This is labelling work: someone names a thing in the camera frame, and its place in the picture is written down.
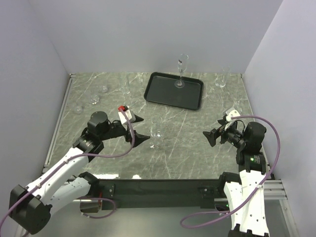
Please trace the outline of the champagne flute with dark mark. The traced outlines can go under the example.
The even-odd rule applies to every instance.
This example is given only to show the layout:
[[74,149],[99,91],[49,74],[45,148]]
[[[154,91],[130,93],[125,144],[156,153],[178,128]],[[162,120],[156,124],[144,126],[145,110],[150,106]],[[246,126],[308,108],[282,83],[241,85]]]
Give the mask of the champagne flute with dark mark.
[[178,72],[179,72],[179,79],[175,82],[175,86],[177,88],[183,88],[185,83],[182,80],[183,73],[187,69],[189,56],[187,54],[181,54],[178,59]]

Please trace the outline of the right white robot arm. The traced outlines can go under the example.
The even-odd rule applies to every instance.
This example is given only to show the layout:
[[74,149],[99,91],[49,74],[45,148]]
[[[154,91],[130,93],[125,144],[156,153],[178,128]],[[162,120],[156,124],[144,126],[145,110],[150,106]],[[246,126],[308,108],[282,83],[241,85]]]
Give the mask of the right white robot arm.
[[268,237],[264,201],[266,160],[261,152],[266,128],[257,122],[248,123],[244,131],[237,129],[237,122],[218,120],[220,127],[203,132],[211,146],[217,138],[229,142],[237,149],[238,174],[223,173],[217,191],[227,197],[231,212],[230,237]]

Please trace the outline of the clear wine glass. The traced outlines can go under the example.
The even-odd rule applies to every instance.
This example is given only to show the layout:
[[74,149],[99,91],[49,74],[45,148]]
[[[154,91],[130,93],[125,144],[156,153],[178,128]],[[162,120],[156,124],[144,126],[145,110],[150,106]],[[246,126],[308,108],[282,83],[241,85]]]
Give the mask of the clear wine glass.
[[160,116],[153,116],[151,118],[150,134],[150,148],[159,149],[159,145],[163,139],[163,122]]

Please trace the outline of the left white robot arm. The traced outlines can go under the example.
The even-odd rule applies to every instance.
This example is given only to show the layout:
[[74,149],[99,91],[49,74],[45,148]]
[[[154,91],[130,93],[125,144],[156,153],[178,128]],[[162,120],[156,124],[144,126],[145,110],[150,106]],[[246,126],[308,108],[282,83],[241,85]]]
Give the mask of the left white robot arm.
[[133,129],[132,124],[142,122],[143,118],[127,106],[120,106],[118,115],[118,120],[109,121],[105,112],[94,112],[81,136],[54,166],[27,186],[12,189],[8,215],[27,234],[40,232],[53,214],[76,199],[95,200],[101,205],[104,198],[97,177],[84,172],[73,181],[69,178],[95,157],[101,157],[106,140],[124,137],[135,148],[150,138]]

